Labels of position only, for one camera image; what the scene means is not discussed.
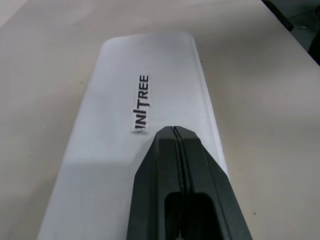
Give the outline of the white case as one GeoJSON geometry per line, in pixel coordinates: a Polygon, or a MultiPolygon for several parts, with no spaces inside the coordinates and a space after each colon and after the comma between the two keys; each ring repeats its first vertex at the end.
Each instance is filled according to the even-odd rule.
{"type": "Polygon", "coordinates": [[[126,240],[135,174],[165,126],[195,132],[227,170],[193,36],[162,32],[107,40],[37,240],[126,240]]]}

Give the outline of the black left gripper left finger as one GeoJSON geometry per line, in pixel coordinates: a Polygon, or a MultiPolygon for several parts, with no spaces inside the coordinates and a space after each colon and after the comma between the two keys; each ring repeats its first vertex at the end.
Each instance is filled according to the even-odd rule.
{"type": "Polygon", "coordinates": [[[184,203],[174,127],[159,130],[134,177],[126,240],[177,240],[184,203]]]}

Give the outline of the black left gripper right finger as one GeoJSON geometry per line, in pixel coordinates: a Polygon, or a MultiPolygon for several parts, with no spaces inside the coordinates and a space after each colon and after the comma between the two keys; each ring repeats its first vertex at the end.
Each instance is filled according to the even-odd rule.
{"type": "Polygon", "coordinates": [[[253,240],[224,170],[191,130],[174,127],[185,177],[184,240],[253,240]]]}

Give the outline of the black slanted bar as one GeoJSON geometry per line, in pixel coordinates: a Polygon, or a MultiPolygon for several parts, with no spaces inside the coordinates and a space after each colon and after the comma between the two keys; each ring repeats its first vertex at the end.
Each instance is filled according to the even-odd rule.
{"type": "Polygon", "coordinates": [[[261,0],[261,1],[289,32],[291,32],[294,29],[293,24],[283,15],[283,13],[271,1],[269,0],[261,0]]]}

